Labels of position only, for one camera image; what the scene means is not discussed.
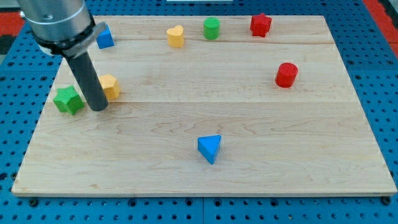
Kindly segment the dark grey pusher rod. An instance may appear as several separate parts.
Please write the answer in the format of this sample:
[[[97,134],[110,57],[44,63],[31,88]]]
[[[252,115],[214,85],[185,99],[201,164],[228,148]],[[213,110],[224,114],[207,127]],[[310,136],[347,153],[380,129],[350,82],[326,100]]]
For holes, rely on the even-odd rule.
[[[108,100],[88,53],[68,57],[66,61],[90,109],[92,111],[106,109]]]

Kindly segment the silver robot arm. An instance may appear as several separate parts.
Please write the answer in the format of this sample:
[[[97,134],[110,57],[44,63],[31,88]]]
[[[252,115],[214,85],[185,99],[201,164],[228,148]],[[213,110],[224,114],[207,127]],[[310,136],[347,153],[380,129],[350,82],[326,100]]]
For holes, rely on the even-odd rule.
[[[88,47],[106,30],[106,23],[95,22],[84,0],[17,0],[17,3],[41,49],[49,55],[61,55],[90,109],[104,110],[108,100]]]

